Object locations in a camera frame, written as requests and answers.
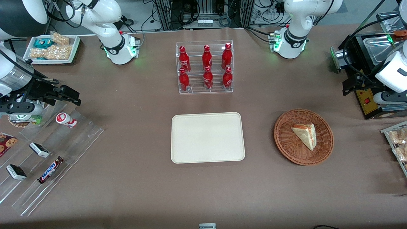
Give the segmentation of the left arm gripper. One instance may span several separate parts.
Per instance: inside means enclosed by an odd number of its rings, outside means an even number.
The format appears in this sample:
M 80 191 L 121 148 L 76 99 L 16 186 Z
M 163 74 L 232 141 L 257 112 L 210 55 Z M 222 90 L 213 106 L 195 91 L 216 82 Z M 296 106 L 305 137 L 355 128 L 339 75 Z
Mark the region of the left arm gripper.
M 342 85 L 342 95 L 346 96 L 356 90 L 368 91 L 372 93 L 379 93 L 384 91 L 384 85 L 376 79 L 363 79 L 361 76 L 350 76 L 345 80 L 345 84 Z

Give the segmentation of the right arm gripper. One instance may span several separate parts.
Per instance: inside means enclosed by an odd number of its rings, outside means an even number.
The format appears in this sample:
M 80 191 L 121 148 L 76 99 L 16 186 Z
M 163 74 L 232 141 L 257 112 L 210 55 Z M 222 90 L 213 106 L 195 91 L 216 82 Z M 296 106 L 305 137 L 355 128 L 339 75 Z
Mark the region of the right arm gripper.
M 19 101 L 30 102 L 40 100 L 49 103 L 51 100 L 58 100 L 67 101 L 76 106 L 81 105 L 79 92 L 76 90 L 67 85 L 60 86 L 60 95 L 58 90 L 59 88 L 49 80 L 31 80 L 19 90 Z

